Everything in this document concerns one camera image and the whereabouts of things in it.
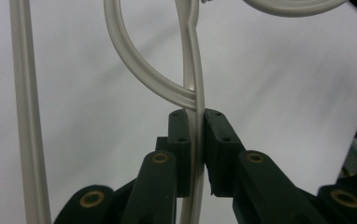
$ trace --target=vertical tube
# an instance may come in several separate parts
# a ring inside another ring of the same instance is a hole
[[[51,224],[29,0],[10,0],[21,173],[28,224]]]

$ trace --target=white background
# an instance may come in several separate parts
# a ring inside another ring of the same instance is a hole
[[[115,52],[102,1],[32,1],[39,104],[55,219],[77,190],[118,189],[136,177],[167,115]],[[135,45],[182,80],[174,1],[122,1]],[[242,1],[201,5],[206,105],[231,121],[247,149],[268,154],[298,187],[332,184],[357,129],[357,11],[349,4],[301,19]],[[8,1],[0,0],[0,224],[25,223]],[[236,223],[231,200],[209,194],[201,223]]]

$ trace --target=looped tube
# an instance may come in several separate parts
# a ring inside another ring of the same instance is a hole
[[[251,7],[281,17],[313,16],[339,7],[347,0],[244,0]]]
[[[123,23],[120,0],[105,0],[105,14],[112,44],[137,79],[165,100],[195,110],[195,92],[162,76],[136,50]]]

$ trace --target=white backdrop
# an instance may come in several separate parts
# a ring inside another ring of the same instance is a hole
[[[50,209],[77,190],[136,177],[167,115],[178,109],[137,81],[113,48],[102,1],[32,1]],[[174,1],[122,0],[135,45],[181,83]],[[287,19],[242,1],[201,5],[206,105],[247,149],[268,154],[298,187],[332,184],[357,129],[357,11]],[[201,223],[236,223],[231,200],[209,196]],[[8,1],[0,1],[0,224],[24,223]]]

